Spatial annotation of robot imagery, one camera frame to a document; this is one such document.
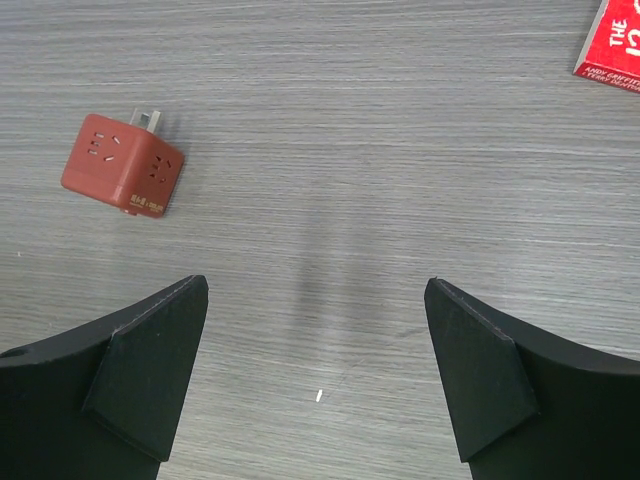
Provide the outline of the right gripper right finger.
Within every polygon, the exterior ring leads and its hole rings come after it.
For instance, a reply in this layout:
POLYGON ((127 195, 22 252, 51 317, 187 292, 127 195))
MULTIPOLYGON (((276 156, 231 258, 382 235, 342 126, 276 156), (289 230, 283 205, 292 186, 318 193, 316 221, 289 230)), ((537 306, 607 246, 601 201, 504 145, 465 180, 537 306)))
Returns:
POLYGON ((636 479, 639 363, 503 313, 439 278, 427 323, 475 479, 636 479))

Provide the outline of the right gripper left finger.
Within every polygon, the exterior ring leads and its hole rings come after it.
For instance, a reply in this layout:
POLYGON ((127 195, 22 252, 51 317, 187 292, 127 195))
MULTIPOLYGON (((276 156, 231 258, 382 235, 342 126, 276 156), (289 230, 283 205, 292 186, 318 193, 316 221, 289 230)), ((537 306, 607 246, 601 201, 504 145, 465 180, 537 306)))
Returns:
POLYGON ((207 316, 188 276, 1 355, 4 479, 154 479, 171 454, 207 316))

